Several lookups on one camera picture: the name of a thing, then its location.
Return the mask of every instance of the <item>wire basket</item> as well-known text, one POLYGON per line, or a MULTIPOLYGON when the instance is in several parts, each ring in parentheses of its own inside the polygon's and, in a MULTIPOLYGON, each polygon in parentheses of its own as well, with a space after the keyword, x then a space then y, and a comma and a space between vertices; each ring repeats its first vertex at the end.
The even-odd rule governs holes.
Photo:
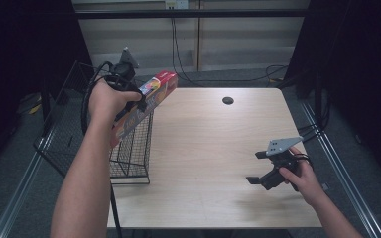
MULTIPOLYGON (((82 99, 94 72, 95 68, 90 65, 79 62, 73 65, 43 131, 34 142, 37 152, 63 177, 83 140, 80 123, 82 99)), ((150 183, 148 169, 152 121, 151 113, 110 151, 108 160, 112 183, 150 183)))

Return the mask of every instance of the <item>table top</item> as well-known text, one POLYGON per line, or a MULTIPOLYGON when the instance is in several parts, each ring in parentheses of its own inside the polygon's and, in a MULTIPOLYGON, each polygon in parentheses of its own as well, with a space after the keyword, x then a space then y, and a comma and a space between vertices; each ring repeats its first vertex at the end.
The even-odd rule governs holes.
POLYGON ((290 185, 246 180, 273 168, 255 157, 270 140, 299 136, 280 90, 177 88, 156 108, 152 130, 151 183, 114 186, 122 227, 320 227, 290 185))

